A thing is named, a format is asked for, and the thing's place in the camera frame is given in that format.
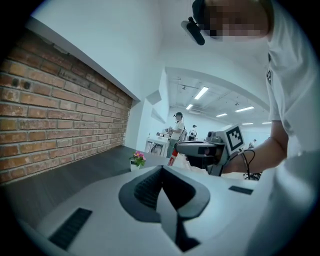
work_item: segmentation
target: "white ceiling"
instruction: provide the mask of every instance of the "white ceiling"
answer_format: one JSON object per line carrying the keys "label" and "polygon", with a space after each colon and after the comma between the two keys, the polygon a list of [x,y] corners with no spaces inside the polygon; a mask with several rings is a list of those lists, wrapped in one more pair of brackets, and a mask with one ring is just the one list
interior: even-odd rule
{"label": "white ceiling", "polygon": [[[203,86],[209,87],[209,90],[196,100],[195,96]],[[251,126],[255,127],[265,126],[262,122],[268,121],[268,111],[248,98],[219,85],[189,77],[169,76],[168,90],[170,107],[186,108],[189,104],[193,104],[189,110],[191,114],[200,114],[229,124],[254,123]],[[235,112],[250,106],[253,106],[254,109]]]}

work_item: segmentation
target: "black slot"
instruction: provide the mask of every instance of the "black slot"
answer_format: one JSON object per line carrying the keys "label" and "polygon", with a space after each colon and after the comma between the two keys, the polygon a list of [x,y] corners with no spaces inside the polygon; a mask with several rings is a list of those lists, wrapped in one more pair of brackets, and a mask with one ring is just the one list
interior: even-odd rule
{"label": "black slot", "polygon": [[252,189],[243,188],[243,187],[239,187],[239,186],[231,186],[231,187],[229,187],[229,189],[232,190],[232,191],[243,193],[243,194],[247,194],[247,195],[251,195],[252,192],[253,192]]}
{"label": "black slot", "polygon": [[81,228],[87,222],[91,210],[78,208],[49,238],[49,241],[54,243],[61,249],[66,250],[72,241],[75,239]]}

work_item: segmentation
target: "machine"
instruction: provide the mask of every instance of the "machine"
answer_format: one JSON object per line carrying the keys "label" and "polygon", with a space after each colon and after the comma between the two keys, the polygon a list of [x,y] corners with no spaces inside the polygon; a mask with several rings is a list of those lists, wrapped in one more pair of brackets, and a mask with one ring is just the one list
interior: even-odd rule
{"label": "machine", "polygon": [[210,131],[204,141],[179,142],[175,148],[187,156],[190,165],[213,176],[221,176],[225,164],[245,144],[239,125],[228,125],[221,131]]}

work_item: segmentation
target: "potted plant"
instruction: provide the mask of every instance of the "potted plant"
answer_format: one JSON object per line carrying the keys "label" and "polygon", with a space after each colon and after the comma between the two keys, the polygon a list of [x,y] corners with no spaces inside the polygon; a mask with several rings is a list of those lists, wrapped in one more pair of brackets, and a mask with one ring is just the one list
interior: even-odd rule
{"label": "potted plant", "polygon": [[140,152],[140,151],[136,151],[133,153],[133,156],[131,156],[130,158],[130,169],[131,171],[136,171],[140,169],[140,166],[144,166],[145,162],[146,162],[146,158],[144,153]]}

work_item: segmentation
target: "gray table surface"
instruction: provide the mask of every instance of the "gray table surface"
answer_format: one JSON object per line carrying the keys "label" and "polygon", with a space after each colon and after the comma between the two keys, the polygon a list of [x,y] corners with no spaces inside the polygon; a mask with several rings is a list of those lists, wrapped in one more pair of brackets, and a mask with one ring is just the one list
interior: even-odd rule
{"label": "gray table surface", "polygon": [[[17,218],[31,227],[60,203],[96,181],[130,172],[135,150],[118,146],[79,161],[1,187]],[[168,159],[146,153],[146,167],[167,165]]]}

